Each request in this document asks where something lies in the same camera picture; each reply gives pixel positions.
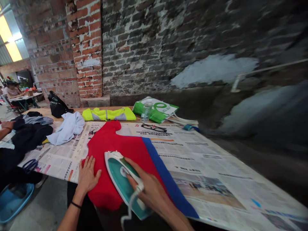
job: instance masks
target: eyeglasses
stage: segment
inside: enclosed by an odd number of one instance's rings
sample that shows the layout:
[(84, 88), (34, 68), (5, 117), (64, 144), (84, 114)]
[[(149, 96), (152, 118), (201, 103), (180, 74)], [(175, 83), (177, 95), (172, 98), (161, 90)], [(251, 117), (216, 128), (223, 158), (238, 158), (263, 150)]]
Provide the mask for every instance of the eyeglasses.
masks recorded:
[(167, 132), (167, 129), (165, 128), (161, 128), (161, 127), (157, 127), (157, 126), (152, 126), (152, 125), (147, 125), (147, 124), (142, 124), (141, 127), (146, 128), (146, 129), (151, 129), (151, 130), (155, 130), (157, 132)]

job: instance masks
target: red fabric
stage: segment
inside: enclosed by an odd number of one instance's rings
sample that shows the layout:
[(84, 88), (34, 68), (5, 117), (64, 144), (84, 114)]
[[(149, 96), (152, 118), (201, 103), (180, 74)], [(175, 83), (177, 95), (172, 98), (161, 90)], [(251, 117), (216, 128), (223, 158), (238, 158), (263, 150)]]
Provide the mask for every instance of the red fabric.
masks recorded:
[(99, 169), (102, 170), (98, 184), (88, 192), (90, 200), (98, 208), (117, 210), (123, 202), (107, 171), (105, 164), (105, 152), (107, 151), (118, 151), (124, 157), (132, 159), (146, 172), (156, 176), (167, 192), (142, 138), (117, 135), (116, 131), (120, 129), (119, 121), (106, 122), (88, 143), (88, 156), (95, 157), (94, 173), (96, 174)]

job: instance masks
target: steam iron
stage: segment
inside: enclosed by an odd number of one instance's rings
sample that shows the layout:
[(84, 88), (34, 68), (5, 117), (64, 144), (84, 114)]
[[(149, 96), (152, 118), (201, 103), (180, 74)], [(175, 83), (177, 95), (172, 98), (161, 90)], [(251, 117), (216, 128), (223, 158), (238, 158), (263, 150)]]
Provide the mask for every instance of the steam iron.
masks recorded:
[[(118, 151), (105, 152), (105, 163), (110, 175), (110, 178), (122, 197), (125, 204), (128, 206), (128, 216), (121, 218), (122, 229), (124, 230), (124, 220), (132, 218), (131, 211), (133, 211), (140, 220), (144, 220), (151, 213), (152, 210), (138, 198), (138, 195), (144, 189), (143, 181), (139, 177), (136, 170), (124, 159), (122, 154)], [(129, 183), (126, 174), (137, 182), (136, 191)]]

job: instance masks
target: blue scissors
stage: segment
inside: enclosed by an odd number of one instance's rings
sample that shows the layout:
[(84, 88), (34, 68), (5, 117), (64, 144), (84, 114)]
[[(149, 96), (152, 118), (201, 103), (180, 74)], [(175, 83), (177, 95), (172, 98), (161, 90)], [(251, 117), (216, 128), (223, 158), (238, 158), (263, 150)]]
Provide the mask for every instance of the blue scissors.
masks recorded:
[(22, 166), (22, 169), (26, 172), (26, 174), (29, 174), (30, 172), (34, 171), (38, 165), (39, 165), (39, 160), (50, 150), (50, 148), (48, 148), (46, 151), (44, 151), (39, 157), (38, 159), (31, 159), (29, 160), (27, 163), (25, 163)]

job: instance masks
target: green and white bag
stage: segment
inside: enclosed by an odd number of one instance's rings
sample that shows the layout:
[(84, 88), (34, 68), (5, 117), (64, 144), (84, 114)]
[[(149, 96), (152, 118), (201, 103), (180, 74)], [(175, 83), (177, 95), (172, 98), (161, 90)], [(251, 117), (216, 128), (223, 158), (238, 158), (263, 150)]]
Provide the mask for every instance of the green and white bag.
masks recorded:
[(157, 123), (164, 122), (165, 119), (168, 119), (170, 116), (172, 116), (177, 109), (178, 106), (174, 106), (168, 103), (165, 103), (163, 101), (154, 99), (150, 96), (144, 98), (143, 100), (140, 100), (135, 103), (133, 108), (133, 113), (137, 115), (141, 115), (143, 111), (143, 104), (148, 100), (152, 99), (153, 108), (151, 110), (151, 115), (149, 117), (150, 120), (153, 120)]

